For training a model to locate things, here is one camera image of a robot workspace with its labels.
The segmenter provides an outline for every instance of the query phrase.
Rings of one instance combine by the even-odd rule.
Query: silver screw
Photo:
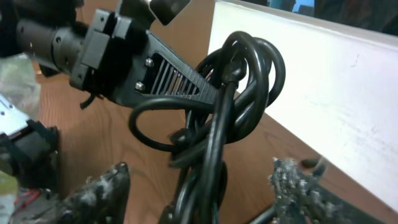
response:
[[[136,83],[136,90],[144,91],[145,90],[145,85],[142,82],[137,82]]]
[[[154,65],[155,63],[151,58],[147,58],[147,60],[145,60],[145,66],[152,68]]]

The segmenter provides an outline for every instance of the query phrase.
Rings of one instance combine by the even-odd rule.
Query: coiled cable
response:
[[[272,63],[275,83],[269,91]],[[234,100],[247,67],[246,89]],[[245,32],[232,33],[222,48],[197,66],[197,72],[220,90],[214,105],[181,98],[157,98],[137,106],[129,118],[129,129],[138,140],[154,149],[171,152],[169,166],[182,169],[172,202],[173,223],[218,223],[218,209],[228,181],[222,160],[223,146],[245,138],[254,130],[285,82],[284,61],[276,47]],[[186,126],[170,137],[173,144],[154,141],[140,132],[137,119],[147,110],[186,111]],[[210,114],[213,117],[206,123]]]

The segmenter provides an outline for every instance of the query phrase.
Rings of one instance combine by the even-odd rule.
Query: white panel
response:
[[[287,76],[267,114],[398,211],[398,41],[262,10],[274,13],[217,2],[209,52],[236,30],[272,42],[285,60]]]

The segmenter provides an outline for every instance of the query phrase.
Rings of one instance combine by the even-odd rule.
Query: robotic arm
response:
[[[244,32],[232,33],[222,48],[196,69],[184,62],[149,27],[155,18],[168,24],[188,2],[120,0],[115,12],[98,9],[89,26],[75,22],[75,8],[83,4],[79,0],[0,3],[1,57],[24,52],[41,64],[46,76],[69,74],[72,87],[91,93],[81,108],[103,97],[134,108],[128,123],[133,135],[149,147],[171,153],[169,166],[181,172],[175,198],[165,207],[161,224],[218,223],[228,179],[223,145],[239,141],[254,130],[265,108],[279,96],[285,80],[284,61],[276,47]],[[272,64],[275,83],[270,90]],[[234,99],[239,81],[247,73],[246,89]],[[186,111],[186,126],[171,135],[172,144],[157,142],[140,132],[136,120],[147,110]],[[305,223],[305,217],[313,223],[356,223],[364,218],[367,223],[380,223],[317,184],[325,171],[324,163],[316,160],[308,166],[315,167],[310,176],[302,174],[292,161],[276,160],[271,178],[275,204],[250,223],[273,219],[278,223]],[[97,200],[106,191],[103,180],[116,183],[113,189],[123,189],[123,194],[114,190],[110,195],[125,200]],[[116,171],[111,169],[59,202],[59,209],[30,221],[36,223],[55,212],[57,215],[45,219],[48,223],[121,223],[123,216],[109,205],[120,202],[118,210],[124,214],[128,180],[128,171],[121,164]],[[98,203],[88,202],[87,194]],[[106,212],[84,216],[81,211],[86,209]]]

